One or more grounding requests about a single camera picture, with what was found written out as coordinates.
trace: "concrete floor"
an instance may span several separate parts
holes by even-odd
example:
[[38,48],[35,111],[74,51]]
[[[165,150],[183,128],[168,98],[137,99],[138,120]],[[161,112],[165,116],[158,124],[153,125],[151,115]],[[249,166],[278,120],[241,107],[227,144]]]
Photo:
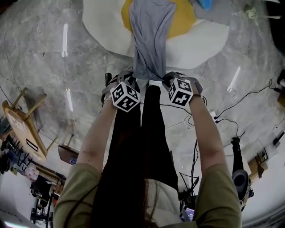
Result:
[[[270,79],[274,86],[284,67],[284,58],[273,45],[268,20],[247,19],[242,13],[246,0],[231,2],[230,33],[223,50],[196,69],[179,70],[199,79],[208,109],[217,114],[249,91],[261,90]],[[258,11],[265,12],[264,2],[255,2]],[[91,123],[100,113],[105,72],[116,74],[132,66],[132,59],[109,54],[97,44],[86,32],[81,19],[82,0],[18,0],[0,16],[1,90],[13,102],[19,89],[27,87],[25,101],[20,102],[24,110],[27,109],[25,102],[31,106],[41,94],[48,95],[35,112],[46,146],[55,135],[59,138],[57,143],[61,144],[68,126],[75,120],[71,146],[79,149]],[[62,47],[65,24],[68,24],[66,50]],[[228,91],[238,68],[240,74]],[[71,92],[73,112],[68,107],[66,89]],[[2,91],[1,103],[6,100]],[[268,143],[268,136],[284,117],[277,97],[273,90],[265,89],[248,96],[222,115],[239,124],[238,135],[245,131],[241,148],[247,160]],[[161,103],[169,103],[164,89]],[[183,123],[188,116],[183,110],[161,109],[175,167],[177,171],[188,173],[196,141],[195,129]],[[236,124],[222,121],[218,128],[224,145],[228,145],[236,135]],[[52,147],[44,165],[64,175],[70,169],[70,165],[59,159],[57,145]]]

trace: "black cable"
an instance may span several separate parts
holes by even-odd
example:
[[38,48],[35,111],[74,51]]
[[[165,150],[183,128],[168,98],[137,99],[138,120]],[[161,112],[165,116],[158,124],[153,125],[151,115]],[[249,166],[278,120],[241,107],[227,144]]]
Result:
[[179,109],[183,109],[185,112],[187,112],[189,115],[192,115],[190,112],[188,112],[186,109],[181,108],[181,107],[176,107],[174,105],[165,105],[165,104],[159,104],[160,106],[169,106],[169,107],[173,107],[173,108],[179,108]]
[[243,99],[245,99],[248,95],[260,93],[261,91],[265,90],[266,88],[270,88],[271,85],[272,85],[272,79],[269,80],[269,85],[268,85],[267,87],[264,87],[263,89],[259,90],[258,92],[249,92],[249,93],[246,94],[239,102],[237,102],[235,105],[233,105],[233,106],[231,106],[231,107],[225,109],[224,111],[222,111],[218,116],[215,116],[214,119],[219,118],[219,117],[221,116],[221,114],[223,114],[225,111],[227,111],[227,110],[233,108],[234,106],[238,105],[239,103],[241,103],[241,101],[242,101]]
[[182,173],[180,173],[180,175],[181,175],[181,177],[182,177],[182,179],[183,179],[183,181],[184,181],[184,184],[185,184],[185,186],[186,186],[186,188],[187,188],[187,191],[189,191],[190,189],[188,188],[188,186],[187,186],[187,184],[186,184],[186,181],[184,180],[184,177],[182,176]]
[[233,120],[229,120],[229,119],[224,118],[224,119],[221,119],[221,120],[216,120],[215,123],[219,123],[219,122],[221,122],[221,121],[223,121],[223,120],[227,120],[227,121],[232,122],[232,123],[235,123],[235,124],[237,125],[236,136],[237,136],[238,138],[241,138],[241,137],[245,134],[245,132],[243,132],[243,134],[242,134],[241,136],[238,136],[238,135],[237,135],[237,132],[239,131],[239,125],[237,124],[237,122],[235,122],[235,121],[233,121]]
[[192,162],[192,169],[191,169],[191,189],[193,190],[195,188],[195,186],[197,184],[194,185],[194,182],[193,182],[193,177],[194,177],[194,167],[196,165],[196,162],[198,160],[198,154],[197,154],[197,158],[196,158],[196,151],[197,151],[197,145],[198,145],[198,141],[196,140],[195,142],[195,146],[194,146],[194,152],[193,152],[193,162]]
[[189,119],[188,119],[188,123],[191,125],[191,126],[195,126],[194,124],[191,124],[189,121],[190,121],[190,119],[191,119],[191,117],[192,117],[192,115],[189,117]]
[[277,125],[276,129],[280,126],[280,124],[285,120],[285,118],[283,118],[280,123]]
[[203,95],[201,95],[201,98],[204,100],[204,104],[205,104],[205,106],[207,106],[207,104],[208,104],[207,99],[206,99]]
[[184,175],[184,176],[187,176],[187,177],[192,177],[192,176],[189,176],[189,175],[186,175],[186,174],[184,174],[184,173],[180,173],[180,174],[182,174],[182,175]]
[[4,96],[7,98],[7,100],[10,102],[9,98],[7,97],[6,93],[2,90],[2,87],[0,86],[0,90],[4,93]]

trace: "long dark hair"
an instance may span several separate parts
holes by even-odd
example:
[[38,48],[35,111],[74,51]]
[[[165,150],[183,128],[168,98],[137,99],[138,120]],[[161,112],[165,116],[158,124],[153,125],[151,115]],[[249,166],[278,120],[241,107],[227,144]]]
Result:
[[[146,214],[148,181],[145,178],[149,166],[149,145],[148,130],[144,128],[121,136],[96,186],[90,227],[115,227],[118,224],[124,227],[157,227],[151,222],[153,212]],[[74,210],[69,213],[65,227]]]

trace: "fiducial marker cube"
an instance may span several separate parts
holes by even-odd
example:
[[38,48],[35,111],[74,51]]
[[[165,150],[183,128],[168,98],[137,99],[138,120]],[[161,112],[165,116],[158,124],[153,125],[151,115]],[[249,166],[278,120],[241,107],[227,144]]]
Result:
[[140,102],[140,93],[123,81],[111,90],[113,104],[117,108],[129,112]]
[[193,97],[190,81],[175,78],[168,92],[170,102],[177,107],[185,107]]

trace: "bracelet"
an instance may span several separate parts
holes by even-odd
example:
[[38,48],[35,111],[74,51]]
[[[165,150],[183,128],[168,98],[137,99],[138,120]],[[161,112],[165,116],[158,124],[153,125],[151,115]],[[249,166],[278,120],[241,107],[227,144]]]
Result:
[[192,96],[190,102],[192,101],[192,99],[193,99],[194,97],[200,97],[200,98],[202,98],[204,104],[207,105],[206,100],[205,100],[205,97],[202,96],[202,95],[199,95],[199,94],[193,94],[193,96]]
[[106,98],[105,100],[104,100],[104,102],[105,101],[112,101],[113,99],[112,98]]

